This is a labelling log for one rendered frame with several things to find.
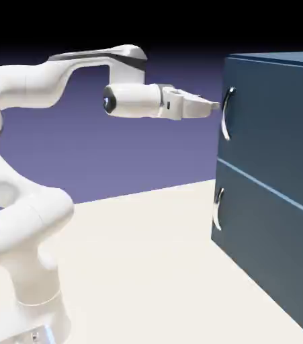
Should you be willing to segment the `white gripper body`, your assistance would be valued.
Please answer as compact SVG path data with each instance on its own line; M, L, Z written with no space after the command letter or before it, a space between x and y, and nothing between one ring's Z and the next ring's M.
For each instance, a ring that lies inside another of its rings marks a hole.
M183 92L182 118L206 118L210 115L213 102L192 93Z

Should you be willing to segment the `large blue cabinet door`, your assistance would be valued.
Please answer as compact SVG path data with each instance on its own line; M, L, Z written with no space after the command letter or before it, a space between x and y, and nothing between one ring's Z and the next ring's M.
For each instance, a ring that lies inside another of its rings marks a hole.
M303 206L303 52L231 54L229 87L219 158Z

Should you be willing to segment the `dark blue cabinet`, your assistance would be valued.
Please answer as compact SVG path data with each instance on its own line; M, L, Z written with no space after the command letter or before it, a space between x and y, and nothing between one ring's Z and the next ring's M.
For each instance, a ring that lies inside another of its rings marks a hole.
M303 52L225 58L211 238L303 329Z

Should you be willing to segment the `small blue cabinet door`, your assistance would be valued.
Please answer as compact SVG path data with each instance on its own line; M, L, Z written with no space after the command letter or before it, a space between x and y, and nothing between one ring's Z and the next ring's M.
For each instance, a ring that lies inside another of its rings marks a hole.
M212 240L303 329L303 206L219 160Z

